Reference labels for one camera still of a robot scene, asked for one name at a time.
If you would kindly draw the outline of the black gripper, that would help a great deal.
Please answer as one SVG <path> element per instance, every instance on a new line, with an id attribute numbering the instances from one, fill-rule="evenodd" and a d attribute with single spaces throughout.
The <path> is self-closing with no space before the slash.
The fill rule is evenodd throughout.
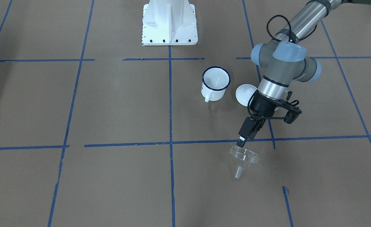
<path id="1" fill-rule="evenodd" d="M 275 109 L 283 102 L 282 99 L 274 99 L 255 91 L 250 98 L 250 117 L 246 118 L 239 130 L 239 139 L 237 146 L 243 148 L 246 141 L 254 140 L 257 133 L 263 127 L 264 122 L 257 120 L 281 119 L 283 117 L 274 117 Z"/>

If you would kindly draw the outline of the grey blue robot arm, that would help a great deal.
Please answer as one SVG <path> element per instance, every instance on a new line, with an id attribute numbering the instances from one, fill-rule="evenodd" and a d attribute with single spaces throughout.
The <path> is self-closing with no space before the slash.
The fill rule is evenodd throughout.
<path id="1" fill-rule="evenodd" d="M 270 42 L 253 47 L 251 60 L 266 68 L 266 73 L 257 90 L 248 98 L 249 116 L 240 128 L 237 146 L 242 148 L 247 140 L 255 138 L 266 120 L 275 119 L 276 108 L 287 110 L 281 118 L 287 124 L 302 113 L 297 100 L 289 102 L 292 92 L 288 88 L 293 80 L 316 80 L 322 67 L 317 60 L 306 56 L 307 50 L 299 42 L 310 36 L 332 10 L 346 3 L 371 5 L 371 0 L 310 0 L 292 20 L 286 20 L 283 29 L 271 35 Z"/>

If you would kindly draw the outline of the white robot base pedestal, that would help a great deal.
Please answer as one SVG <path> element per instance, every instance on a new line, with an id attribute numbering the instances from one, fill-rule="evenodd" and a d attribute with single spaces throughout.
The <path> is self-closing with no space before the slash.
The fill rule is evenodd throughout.
<path id="1" fill-rule="evenodd" d="M 188 0 L 150 0 L 143 6 L 141 44 L 196 45 L 196 9 Z"/>

